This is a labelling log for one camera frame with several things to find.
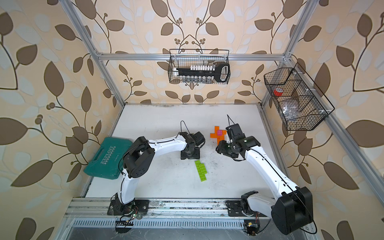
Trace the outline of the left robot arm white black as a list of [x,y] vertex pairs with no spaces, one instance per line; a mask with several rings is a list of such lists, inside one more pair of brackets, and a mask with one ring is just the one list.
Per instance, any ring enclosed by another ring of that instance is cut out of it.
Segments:
[[160,140],[137,138],[123,156],[124,178],[117,199],[122,205],[127,205],[135,199],[139,178],[149,170],[154,157],[180,152],[181,160],[199,160],[200,149],[205,143],[201,132],[179,132],[174,137]]

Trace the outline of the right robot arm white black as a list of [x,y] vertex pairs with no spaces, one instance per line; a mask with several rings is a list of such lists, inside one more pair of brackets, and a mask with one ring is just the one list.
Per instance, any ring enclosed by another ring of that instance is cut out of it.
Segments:
[[314,221],[313,195],[307,187],[298,187],[267,156],[260,143],[252,136],[232,141],[220,141],[219,154],[250,163],[270,188],[273,197],[251,191],[241,196],[240,208],[250,216],[261,213],[271,218],[278,230],[288,235]]

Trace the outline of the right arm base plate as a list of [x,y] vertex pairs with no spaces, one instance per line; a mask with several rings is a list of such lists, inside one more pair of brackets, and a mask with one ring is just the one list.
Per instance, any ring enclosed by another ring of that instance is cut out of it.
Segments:
[[271,208],[267,202],[261,200],[227,200],[225,201],[230,217],[262,217],[271,218]]

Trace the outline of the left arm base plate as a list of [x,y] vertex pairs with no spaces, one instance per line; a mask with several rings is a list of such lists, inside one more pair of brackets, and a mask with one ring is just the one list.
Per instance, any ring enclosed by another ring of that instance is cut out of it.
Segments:
[[133,200],[123,205],[119,199],[111,200],[107,211],[109,216],[122,216],[128,214],[146,215],[149,210],[149,200]]

